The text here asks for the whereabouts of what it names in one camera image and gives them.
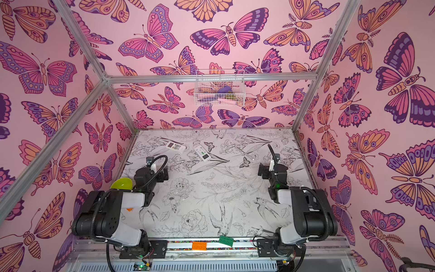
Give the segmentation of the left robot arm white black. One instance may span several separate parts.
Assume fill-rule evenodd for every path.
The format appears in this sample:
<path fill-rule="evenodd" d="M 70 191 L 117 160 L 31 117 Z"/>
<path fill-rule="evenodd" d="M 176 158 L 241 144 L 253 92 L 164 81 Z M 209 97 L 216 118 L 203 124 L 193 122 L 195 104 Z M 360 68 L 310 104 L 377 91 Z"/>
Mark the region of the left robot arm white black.
<path fill-rule="evenodd" d="M 122 212 L 143 208 L 151 204 L 155 185 L 169 180 L 168 168 L 152 179 L 155 171 L 150 167 L 139 169 L 133 179 L 116 180 L 111 189 L 92 191 L 74 216 L 72 234 L 76 238 L 121 248 L 120 259 L 150 257 L 163 259 L 167 252 L 166 240 L 150 240 L 144 229 L 123 222 Z"/>

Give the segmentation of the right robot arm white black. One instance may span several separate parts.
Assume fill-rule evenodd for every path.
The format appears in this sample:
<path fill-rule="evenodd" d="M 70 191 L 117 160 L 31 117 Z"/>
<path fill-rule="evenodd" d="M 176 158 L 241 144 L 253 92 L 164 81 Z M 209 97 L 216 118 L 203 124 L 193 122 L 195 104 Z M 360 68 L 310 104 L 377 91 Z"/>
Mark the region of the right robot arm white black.
<path fill-rule="evenodd" d="M 307 187 L 289 187 L 284 182 L 288 168 L 283 164 L 260 164 L 258 175 L 268 180 L 268 192 L 276 204 L 292 209 L 293 222 L 279 227 L 270 238 L 256 239 L 261 257 L 296 255 L 296 248 L 307 242 L 320 242 L 338 232 L 338 223 L 323 190 Z"/>

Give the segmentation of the white remote control with batteries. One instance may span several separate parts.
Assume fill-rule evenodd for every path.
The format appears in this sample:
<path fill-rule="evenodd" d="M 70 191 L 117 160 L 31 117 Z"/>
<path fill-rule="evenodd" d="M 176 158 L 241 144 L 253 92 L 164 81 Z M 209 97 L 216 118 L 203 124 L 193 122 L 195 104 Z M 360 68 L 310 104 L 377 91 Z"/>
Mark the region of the white remote control with batteries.
<path fill-rule="evenodd" d="M 209 155 L 208 151 L 201 145 L 200 141 L 195 141 L 193 143 L 193 150 L 196 152 L 199 158 L 202 159 L 204 162 L 207 162 L 211 159 L 211 156 Z"/>

